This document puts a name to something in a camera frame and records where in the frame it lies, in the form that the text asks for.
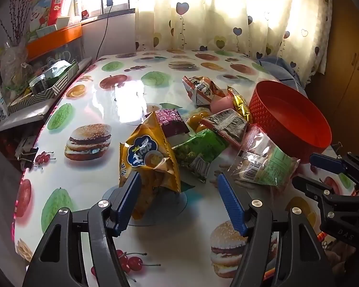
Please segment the purple candy pack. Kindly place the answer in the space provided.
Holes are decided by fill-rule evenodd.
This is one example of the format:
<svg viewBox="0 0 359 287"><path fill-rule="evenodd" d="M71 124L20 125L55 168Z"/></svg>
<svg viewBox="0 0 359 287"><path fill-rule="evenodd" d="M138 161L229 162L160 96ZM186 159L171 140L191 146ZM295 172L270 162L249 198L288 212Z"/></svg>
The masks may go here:
<svg viewBox="0 0 359 287"><path fill-rule="evenodd" d="M161 109L155 111L155 114L164 136L172 146L189 139L190 130L178 110Z"/></svg>

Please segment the black binder clip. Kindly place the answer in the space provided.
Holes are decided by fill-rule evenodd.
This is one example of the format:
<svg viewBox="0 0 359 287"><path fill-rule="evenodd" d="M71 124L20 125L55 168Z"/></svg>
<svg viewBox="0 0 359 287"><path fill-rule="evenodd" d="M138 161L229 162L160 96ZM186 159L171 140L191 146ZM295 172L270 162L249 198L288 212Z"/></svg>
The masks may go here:
<svg viewBox="0 0 359 287"><path fill-rule="evenodd" d="M35 148L36 136L23 137L15 151L15 157L22 171L32 168L39 148Z"/></svg>

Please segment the wooden wardrobe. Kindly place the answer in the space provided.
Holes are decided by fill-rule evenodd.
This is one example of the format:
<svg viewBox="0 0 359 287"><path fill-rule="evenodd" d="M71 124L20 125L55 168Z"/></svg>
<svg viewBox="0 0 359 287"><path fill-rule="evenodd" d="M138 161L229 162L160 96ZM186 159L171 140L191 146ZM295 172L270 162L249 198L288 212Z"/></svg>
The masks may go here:
<svg viewBox="0 0 359 287"><path fill-rule="evenodd" d="M359 0L332 0L325 73L307 85L329 122L332 145L359 155Z"/></svg>

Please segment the yellow chip snack bag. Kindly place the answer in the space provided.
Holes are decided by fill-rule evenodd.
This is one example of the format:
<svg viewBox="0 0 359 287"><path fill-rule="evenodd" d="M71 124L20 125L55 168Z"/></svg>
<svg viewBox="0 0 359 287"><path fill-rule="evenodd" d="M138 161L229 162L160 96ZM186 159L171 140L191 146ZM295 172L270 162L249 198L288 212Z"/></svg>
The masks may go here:
<svg viewBox="0 0 359 287"><path fill-rule="evenodd" d="M132 212L135 220L144 216L162 188L181 192L179 166L154 112L138 125L125 143L120 144L120 186L133 171L140 174L142 181Z"/></svg>

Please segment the orange shelf box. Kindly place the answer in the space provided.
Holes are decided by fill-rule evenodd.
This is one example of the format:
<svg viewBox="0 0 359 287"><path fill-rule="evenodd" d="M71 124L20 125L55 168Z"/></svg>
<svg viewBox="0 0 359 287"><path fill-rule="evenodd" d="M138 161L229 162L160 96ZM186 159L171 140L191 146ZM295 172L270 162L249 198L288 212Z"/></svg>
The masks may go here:
<svg viewBox="0 0 359 287"><path fill-rule="evenodd" d="M52 50L58 49L61 46L82 37L82 35L82 24L77 23L38 38L26 46L28 51L28 61L32 61Z"/></svg>

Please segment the clear green label cracker pack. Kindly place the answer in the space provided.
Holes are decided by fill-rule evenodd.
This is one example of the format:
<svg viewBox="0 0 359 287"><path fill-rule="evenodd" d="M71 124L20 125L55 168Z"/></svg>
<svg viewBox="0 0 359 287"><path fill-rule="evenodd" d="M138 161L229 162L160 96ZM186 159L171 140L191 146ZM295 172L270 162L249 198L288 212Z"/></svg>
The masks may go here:
<svg viewBox="0 0 359 287"><path fill-rule="evenodd" d="M240 183L286 185L300 160L282 149L256 124L250 125L228 174Z"/></svg>

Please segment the heart print curtain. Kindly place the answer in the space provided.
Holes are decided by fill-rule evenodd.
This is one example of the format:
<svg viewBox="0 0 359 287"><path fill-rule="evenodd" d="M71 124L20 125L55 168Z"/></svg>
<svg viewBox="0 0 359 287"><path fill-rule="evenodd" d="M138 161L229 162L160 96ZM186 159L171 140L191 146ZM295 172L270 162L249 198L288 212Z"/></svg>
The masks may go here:
<svg viewBox="0 0 359 287"><path fill-rule="evenodd" d="M282 58L303 83L325 71L331 0L130 0L139 50Z"/></svg>

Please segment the gold snack bar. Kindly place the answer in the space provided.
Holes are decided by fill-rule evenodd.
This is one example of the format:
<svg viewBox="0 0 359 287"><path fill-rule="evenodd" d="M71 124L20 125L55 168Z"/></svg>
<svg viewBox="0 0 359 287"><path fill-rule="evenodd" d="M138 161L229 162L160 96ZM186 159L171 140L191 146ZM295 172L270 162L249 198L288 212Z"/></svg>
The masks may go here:
<svg viewBox="0 0 359 287"><path fill-rule="evenodd" d="M252 123L252 115L251 115L250 109L249 109L248 104L246 103L245 99L233 87L228 86L227 92L228 92L229 96L231 97L231 101L233 103L234 109L240 115L242 115L242 117L248 123L251 124Z"/></svg>

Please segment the black seaweed snack pack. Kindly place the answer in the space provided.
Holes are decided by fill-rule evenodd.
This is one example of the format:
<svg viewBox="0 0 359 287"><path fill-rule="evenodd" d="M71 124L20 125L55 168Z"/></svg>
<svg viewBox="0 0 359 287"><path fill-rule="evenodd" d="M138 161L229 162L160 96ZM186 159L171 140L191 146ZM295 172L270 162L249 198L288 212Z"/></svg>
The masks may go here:
<svg viewBox="0 0 359 287"><path fill-rule="evenodd" d="M237 149L241 147L248 127L248 122L233 109L204 117L201 123Z"/></svg>

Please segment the green pea snack bag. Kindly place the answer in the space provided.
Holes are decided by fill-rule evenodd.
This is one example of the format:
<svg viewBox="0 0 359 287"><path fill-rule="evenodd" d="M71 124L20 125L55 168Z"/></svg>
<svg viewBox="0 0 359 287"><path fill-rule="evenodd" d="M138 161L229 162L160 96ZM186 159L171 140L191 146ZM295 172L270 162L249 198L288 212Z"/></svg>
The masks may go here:
<svg viewBox="0 0 359 287"><path fill-rule="evenodd" d="M208 177L211 163L228 146L228 142L221 136L205 129L172 149L178 165L185 167L204 182Z"/></svg>

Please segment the orange crispy rice snack bag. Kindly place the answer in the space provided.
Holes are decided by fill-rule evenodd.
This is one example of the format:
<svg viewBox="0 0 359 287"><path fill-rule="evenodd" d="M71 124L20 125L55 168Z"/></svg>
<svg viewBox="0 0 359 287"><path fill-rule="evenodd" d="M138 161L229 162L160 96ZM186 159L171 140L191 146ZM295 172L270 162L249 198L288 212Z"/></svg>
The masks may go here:
<svg viewBox="0 0 359 287"><path fill-rule="evenodd" d="M208 77L182 78L188 97L196 106L209 106L214 99L223 98L226 93Z"/></svg>

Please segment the food print tablecloth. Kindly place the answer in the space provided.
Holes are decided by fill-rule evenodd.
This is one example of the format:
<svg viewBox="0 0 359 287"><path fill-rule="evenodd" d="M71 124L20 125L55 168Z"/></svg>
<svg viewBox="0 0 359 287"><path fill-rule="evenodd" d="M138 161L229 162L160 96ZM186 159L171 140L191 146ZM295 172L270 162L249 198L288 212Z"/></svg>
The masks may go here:
<svg viewBox="0 0 359 287"><path fill-rule="evenodd" d="M350 198L318 108L225 50L99 58L35 141L15 214L24 286L359 286L324 227Z"/></svg>

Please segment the yellow fruit jelly pack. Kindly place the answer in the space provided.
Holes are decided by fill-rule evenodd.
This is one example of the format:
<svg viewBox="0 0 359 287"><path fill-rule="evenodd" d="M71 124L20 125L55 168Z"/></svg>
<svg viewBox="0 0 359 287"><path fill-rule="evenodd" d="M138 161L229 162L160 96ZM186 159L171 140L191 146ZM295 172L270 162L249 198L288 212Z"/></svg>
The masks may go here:
<svg viewBox="0 0 359 287"><path fill-rule="evenodd" d="M208 111L201 111L191 115L187 120L187 125L196 133L204 130L206 127L201 123L202 119L210 116Z"/></svg>

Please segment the pink jelly cup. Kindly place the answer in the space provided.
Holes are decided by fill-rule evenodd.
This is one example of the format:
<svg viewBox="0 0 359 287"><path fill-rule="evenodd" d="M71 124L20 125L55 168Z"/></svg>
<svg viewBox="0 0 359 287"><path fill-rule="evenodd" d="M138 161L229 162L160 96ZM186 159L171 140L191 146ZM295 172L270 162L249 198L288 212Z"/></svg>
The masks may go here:
<svg viewBox="0 0 359 287"><path fill-rule="evenodd" d="M213 114L233 108L234 105L229 95L226 95L225 97L215 96L210 103L210 110Z"/></svg>

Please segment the blue plaid blanket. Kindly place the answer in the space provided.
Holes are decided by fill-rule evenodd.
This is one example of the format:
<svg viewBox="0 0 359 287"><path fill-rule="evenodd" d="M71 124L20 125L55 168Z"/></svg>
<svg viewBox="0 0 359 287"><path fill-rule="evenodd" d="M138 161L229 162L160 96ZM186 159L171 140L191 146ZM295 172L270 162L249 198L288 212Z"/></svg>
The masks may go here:
<svg viewBox="0 0 359 287"><path fill-rule="evenodd" d="M276 56L266 56L256 62L281 83L295 89L305 97L307 96L297 72L284 59Z"/></svg>

